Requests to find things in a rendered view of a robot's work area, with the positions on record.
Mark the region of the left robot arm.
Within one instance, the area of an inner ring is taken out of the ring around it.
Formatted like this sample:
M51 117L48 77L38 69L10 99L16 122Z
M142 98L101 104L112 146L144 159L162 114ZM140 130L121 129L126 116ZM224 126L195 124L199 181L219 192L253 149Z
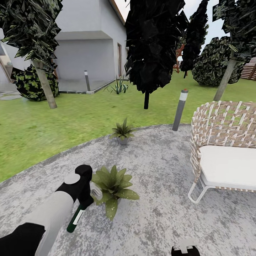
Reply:
M64 179L63 184L38 209L26 217L11 234L0 238L0 256L47 256L72 208L78 199L86 209L102 192L90 186L92 170L80 165Z

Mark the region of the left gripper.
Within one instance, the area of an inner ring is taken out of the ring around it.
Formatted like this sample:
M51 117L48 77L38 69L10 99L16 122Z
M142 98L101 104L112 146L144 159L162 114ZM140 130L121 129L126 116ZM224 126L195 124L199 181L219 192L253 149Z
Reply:
M77 199L82 204L84 209L86 209L88 206L94 203L94 199L90 195L90 188L84 192L80 192Z

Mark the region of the insectifuge atomizer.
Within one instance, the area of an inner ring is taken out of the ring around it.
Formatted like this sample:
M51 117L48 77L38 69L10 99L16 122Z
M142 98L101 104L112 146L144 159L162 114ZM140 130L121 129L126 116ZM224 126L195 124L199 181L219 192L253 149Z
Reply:
M67 226L66 230L69 233L73 233L74 229L76 228L77 224L79 223L85 209L83 208L82 204L80 203L77 211L75 212L72 220L70 221L69 225Z

